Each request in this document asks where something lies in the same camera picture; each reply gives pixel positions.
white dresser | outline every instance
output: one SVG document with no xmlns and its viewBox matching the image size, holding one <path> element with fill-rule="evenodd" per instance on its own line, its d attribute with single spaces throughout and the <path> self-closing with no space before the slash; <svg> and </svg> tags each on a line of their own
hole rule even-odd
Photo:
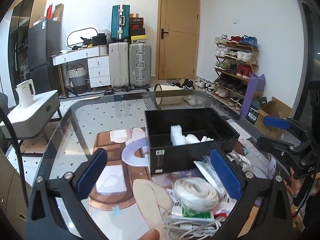
<svg viewBox="0 0 320 240">
<path fill-rule="evenodd" d="M 52 61 L 56 66 L 84 58 L 88 59 L 90 86 L 111 85 L 107 45 L 69 51 L 67 54 L 52 56 Z"/>
</svg>

screw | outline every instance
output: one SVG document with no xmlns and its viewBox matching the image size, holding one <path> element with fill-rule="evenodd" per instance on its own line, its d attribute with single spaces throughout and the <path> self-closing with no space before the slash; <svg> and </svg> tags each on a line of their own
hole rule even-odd
<svg viewBox="0 0 320 240">
<path fill-rule="evenodd" d="M 281 182 L 281 181 L 282 181 L 281 176 L 277 175 L 277 176 L 276 176 L 276 181 Z"/>
<path fill-rule="evenodd" d="M 43 181 L 43 178 L 41 176 L 36 178 L 36 182 L 40 183 L 41 181 Z"/>
<path fill-rule="evenodd" d="M 68 171 L 68 172 L 66 172 L 66 173 L 64 174 L 64 177 L 65 177 L 66 179 L 71 179 L 71 178 L 73 177 L 73 173 L 72 173 L 71 171 Z"/>
<path fill-rule="evenodd" d="M 245 176 L 248 178 L 248 179 L 252 179 L 253 178 L 253 173 L 248 171 L 245 173 Z"/>
</svg>

blue gripper pad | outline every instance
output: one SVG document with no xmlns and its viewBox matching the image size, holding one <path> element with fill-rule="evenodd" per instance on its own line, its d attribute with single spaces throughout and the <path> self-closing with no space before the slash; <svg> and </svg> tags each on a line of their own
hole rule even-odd
<svg viewBox="0 0 320 240">
<path fill-rule="evenodd" d="M 275 127 L 282 130 L 286 130 L 290 127 L 290 124 L 287 122 L 286 119 L 279 119 L 272 116 L 266 116 L 263 119 L 263 122 L 267 126 Z"/>
<path fill-rule="evenodd" d="M 211 151 L 210 161 L 229 196 L 240 201 L 242 196 L 241 183 L 217 150 L 214 149 Z"/>
<path fill-rule="evenodd" d="M 90 163 L 77 182 L 76 197 L 79 201 L 89 197 L 90 192 L 96 184 L 107 162 L 108 156 L 106 150 L 100 149 L 100 152 L 96 155 L 95 159 Z"/>
</svg>

white suitcase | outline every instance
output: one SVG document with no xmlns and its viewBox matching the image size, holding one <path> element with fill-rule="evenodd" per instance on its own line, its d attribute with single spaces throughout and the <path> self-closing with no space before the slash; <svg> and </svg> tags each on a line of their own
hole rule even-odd
<svg viewBox="0 0 320 240">
<path fill-rule="evenodd" d="M 109 45 L 109 65 L 112 87 L 129 86 L 128 43 L 118 42 Z"/>
</svg>

hand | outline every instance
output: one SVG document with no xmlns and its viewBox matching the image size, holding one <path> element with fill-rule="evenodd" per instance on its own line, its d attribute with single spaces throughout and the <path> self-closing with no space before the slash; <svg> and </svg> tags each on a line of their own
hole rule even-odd
<svg viewBox="0 0 320 240">
<path fill-rule="evenodd" d="M 160 234 L 157 230 L 151 229 L 141 236 L 138 240 L 159 240 Z"/>
<path fill-rule="evenodd" d="M 303 179 L 294 179 L 293 178 L 293 174 L 294 171 L 292 168 L 290 168 L 290 173 L 291 173 L 291 189 L 292 191 L 297 194 L 299 193 L 302 184 L 304 182 L 304 178 Z M 316 175 L 316 179 L 320 178 L 320 172 L 317 173 Z M 310 195 L 316 195 L 318 192 L 320 191 L 320 180 L 318 180 L 318 182 L 313 186 L 313 188 L 311 189 Z"/>
</svg>

